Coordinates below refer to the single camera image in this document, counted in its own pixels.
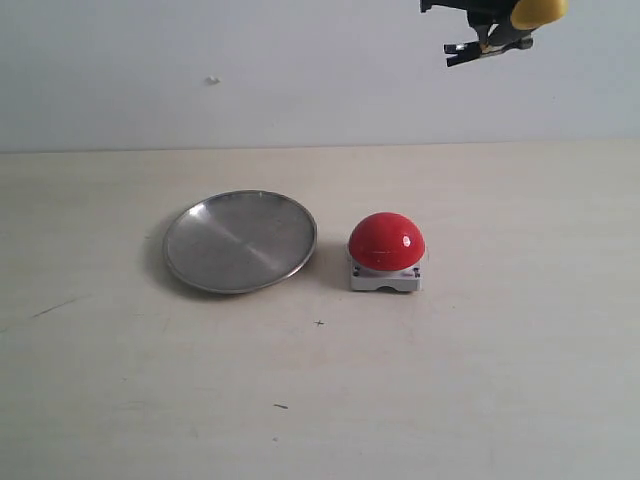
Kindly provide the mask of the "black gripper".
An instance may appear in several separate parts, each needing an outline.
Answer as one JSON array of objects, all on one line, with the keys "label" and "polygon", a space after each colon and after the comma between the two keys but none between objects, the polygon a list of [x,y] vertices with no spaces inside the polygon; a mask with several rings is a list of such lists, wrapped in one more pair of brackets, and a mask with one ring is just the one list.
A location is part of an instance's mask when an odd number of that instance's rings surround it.
[{"label": "black gripper", "polygon": [[420,0],[419,9],[425,14],[433,7],[463,10],[476,14],[509,14],[515,6],[515,0]]}]

